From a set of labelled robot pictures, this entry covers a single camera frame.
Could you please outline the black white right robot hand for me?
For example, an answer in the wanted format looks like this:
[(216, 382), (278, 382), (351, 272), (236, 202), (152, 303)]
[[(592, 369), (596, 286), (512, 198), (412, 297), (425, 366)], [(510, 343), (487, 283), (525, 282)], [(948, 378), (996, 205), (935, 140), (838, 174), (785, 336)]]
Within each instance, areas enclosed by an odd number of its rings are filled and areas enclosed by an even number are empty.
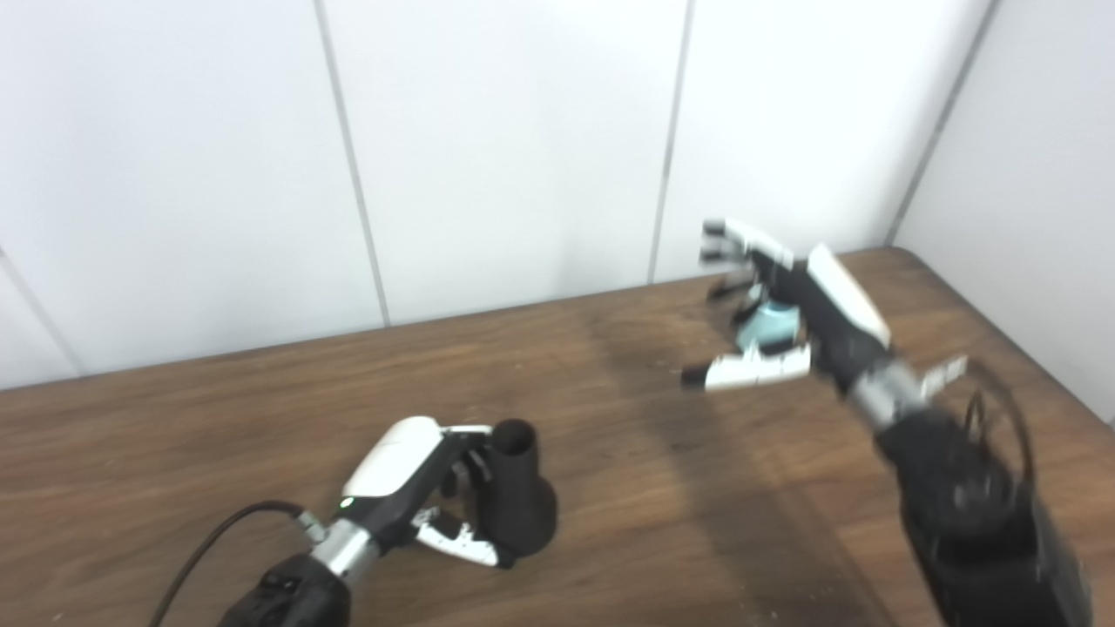
[(798, 257), (737, 219), (706, 219), (705, 266), (730, 263), (709, 303), (741, 296), (729, 319), (733, 353), (685, 366), (683, 388), (757, 388), (796, 380), (814, 367), (847, 392), (889, 356), (888, 322), (827, 245)]

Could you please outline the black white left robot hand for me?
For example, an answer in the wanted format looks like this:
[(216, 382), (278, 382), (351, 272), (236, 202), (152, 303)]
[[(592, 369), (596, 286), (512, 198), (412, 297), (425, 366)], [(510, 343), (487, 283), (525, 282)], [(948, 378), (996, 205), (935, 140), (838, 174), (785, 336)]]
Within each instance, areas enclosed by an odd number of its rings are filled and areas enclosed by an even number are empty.
[(458, 467), (484, 469), (491, 426), (442, 426), (429, 416), (395, 423), (346, 481), (312, 556), (345, 583), (391, 550), (420, 543), (471, 563), (510, 569), (517, 559), (476, 524), (427, 501)]

